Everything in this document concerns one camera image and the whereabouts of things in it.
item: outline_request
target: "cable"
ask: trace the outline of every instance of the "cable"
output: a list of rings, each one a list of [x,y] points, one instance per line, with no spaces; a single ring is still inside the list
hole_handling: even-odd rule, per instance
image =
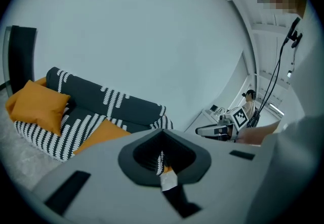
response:
[[[293,61],[293,70],[292,70],[292,72],[295,71],[295,57],[296,57],[296,51],[297,51],[297,49],[295,48],[295,50],[294,50],[294,61]]]
[[[274,62],[277,61],[277,55],[278,55],[278,37],[277,37],[277,46],[276,46],[276,49],[275,49],[275,60],[274,60]]]
[[[258,117],[258,116],[260,115],[260,112],[262,111],[262,109],[263,109],[263,107],[266,105],[266,103],[268,102],[268,100],[269,100],[269,98],[270,98],[270,96],[271,96],[271,94],[272,94],[272,91],[273,91],[273,89],[274,89],[274,87],[275,87],[275,84],[277,83],[278,76],[279,76],[279,70],[280,70],[280,63],[281,63],[282,51],[284,50],[284,46],[285,46],[286,43],[287,43],[287,42],[284,41],[283,44],[282,44],[282,46],[281,46],[281,49],[280,49],[280,55],[279,55],[279,60],[278,60],[277,65],[276,65],[276,67],[275,67],[275,69],[274,69],[274,71],[273,71],[273,75],[272,75],[272,77],[271,77],[271,80],[270,80],[269,86],[268,86],[267,91],[266,91],[266,93],[265,93],[265,95],[264,95],[263,101],[262,101],[261,106],[260,106],[260,110],[259,110],[258,114],[256,115],[256,117]],[[275,81],[274,81],[273,87],[272,87],[272,89],[271,89],[271,91],[270,91],[270,93],[269,93],[269,96],[268,96],[268,98],[266,99],[266,96],[267,96],[268,90],[269,90],[269,88],[270,88],[270,86],[271,86],[271,82],[272,82],[273,76],[275,75],[275,71],[276,71],[277,67],[278,67],[277,76],[276,76],[276,78],[275,78]]]

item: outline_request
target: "gray carpet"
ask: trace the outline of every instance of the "gray carpet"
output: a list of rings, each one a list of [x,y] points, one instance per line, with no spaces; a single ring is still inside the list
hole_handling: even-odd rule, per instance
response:
[[[7,99],[6,89],[0,91],[0,160],[12,181],[31,190],[61,162],[32,147],[17,134],[5,109]]]

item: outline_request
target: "person's arm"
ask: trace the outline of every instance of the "person's arm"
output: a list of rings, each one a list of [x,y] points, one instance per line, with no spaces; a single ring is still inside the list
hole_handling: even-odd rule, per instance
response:
[[[272,134],[277,129],[279,123],[280,121],[263,127],[244,128],[239,131],[236,142],[260,145],[267,135]]]
[[[245,112],[248,112],[251,109],[252,103],[246,102],[242,107]]]

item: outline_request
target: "dark opening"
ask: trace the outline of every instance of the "dark opening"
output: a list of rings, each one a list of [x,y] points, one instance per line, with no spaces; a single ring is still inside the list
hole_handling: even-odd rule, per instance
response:
[[[156,162],[161,151],[165,155],[165,164],[170,165],[175,173],[190,166],[196,159],[193,150],[178,142],[165,132],[160,132],[135,148],[133,156],[142,167],[156,171]]]

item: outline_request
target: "black bracket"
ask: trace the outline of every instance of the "black bracket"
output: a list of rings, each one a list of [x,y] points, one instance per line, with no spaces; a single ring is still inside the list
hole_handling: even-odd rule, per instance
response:
[[[292,48],[297,47],[297,45],[299,44],[301,38],[303,37],[303,34],[300,33],[298,35],[297,31],[294,31],[294,33],[292,34],[292,36],[289,37],[290,40],[292,40],[294,43],[292,44]]]

